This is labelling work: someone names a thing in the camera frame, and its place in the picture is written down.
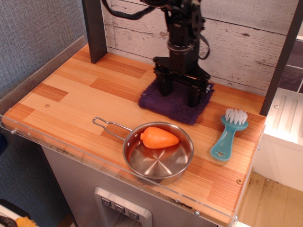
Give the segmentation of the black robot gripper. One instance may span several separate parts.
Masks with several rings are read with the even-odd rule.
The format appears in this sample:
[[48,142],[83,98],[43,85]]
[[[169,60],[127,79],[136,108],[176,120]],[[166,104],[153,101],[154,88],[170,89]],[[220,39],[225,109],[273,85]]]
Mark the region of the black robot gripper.
[[208,91],[210,75],[198,65],[199,45],[177,50],[169,47],[169,57],[154,57],[154,72],[160,93],[168,96],[173,91],[173,81],[188,88],[188,105],[198,105],[201,92]]

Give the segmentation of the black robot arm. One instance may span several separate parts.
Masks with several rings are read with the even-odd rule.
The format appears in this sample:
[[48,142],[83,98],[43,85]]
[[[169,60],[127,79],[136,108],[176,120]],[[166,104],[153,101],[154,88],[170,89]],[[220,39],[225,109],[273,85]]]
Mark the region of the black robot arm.
[[209,53],[200,56],[200,43],[209,45],[201,31],[204,30],[205,19],[198,0],[146,0],[148,8],[135,14],[127,14],[113,10],[107,1],[102,2],[107,11],[116,17],[139,20],[156,8],[161,8],[169,33],[169,57],[154,57],[154,72],[160,92],[168,96],[173,91],[173,83],[188,86],[188,105],[194,107],[199,103],[203,92],[208,91],[210,75],[200,68],[198,60],[205,60]]

